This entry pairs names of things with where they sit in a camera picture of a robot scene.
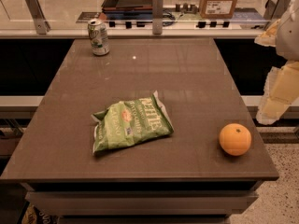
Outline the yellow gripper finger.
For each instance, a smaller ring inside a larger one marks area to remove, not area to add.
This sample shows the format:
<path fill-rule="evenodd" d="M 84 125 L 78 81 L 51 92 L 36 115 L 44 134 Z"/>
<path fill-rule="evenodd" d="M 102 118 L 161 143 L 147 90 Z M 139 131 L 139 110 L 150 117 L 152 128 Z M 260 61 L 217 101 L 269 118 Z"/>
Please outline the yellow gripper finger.
<path fill-rule="evenodd" d="M 281 68 L 272 67 L 263 91 L 256 119 L 262 125 L 270 125 L 299 97 L 299 62 L 287 61 Z"/>
<path fill-rule="evenodd" d="M 254 43 L 264 47 L 274 47 L 277 43 L 277 33 L 280 20 L 273 22 L 262 34 L 254 39 Z"/>

